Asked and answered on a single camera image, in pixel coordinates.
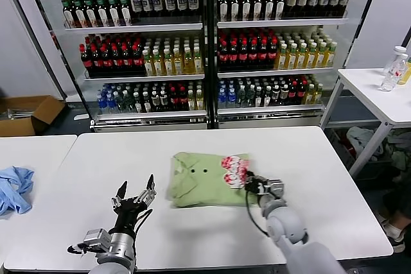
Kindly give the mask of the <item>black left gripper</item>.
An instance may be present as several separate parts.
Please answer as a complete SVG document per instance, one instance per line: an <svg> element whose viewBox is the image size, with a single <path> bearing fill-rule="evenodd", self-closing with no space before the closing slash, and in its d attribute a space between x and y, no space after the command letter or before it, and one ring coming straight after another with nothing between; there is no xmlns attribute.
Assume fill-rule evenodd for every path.
<svg viewBox="0 0 411 274"><path fill-rule="evenodd" d="M124 181L112 198L112 206L117 214L117 219L112 232L138 232L143 223L152 213L148 207L154 201L155 191L154 175L151 174L146 189L138 196L123 199L127 191L127 181Z"/></svg>

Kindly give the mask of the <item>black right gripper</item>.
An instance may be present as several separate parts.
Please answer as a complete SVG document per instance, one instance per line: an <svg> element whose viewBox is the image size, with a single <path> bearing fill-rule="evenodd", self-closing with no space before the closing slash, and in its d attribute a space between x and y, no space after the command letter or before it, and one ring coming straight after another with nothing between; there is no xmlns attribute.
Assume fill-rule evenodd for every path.
<svg viewBox="0 0 411 274"><path fill-rule="evenodd" d="M267 194L268 180L262 176L255 175L252 171L246 172L245 190L252 194Z"/></svg>

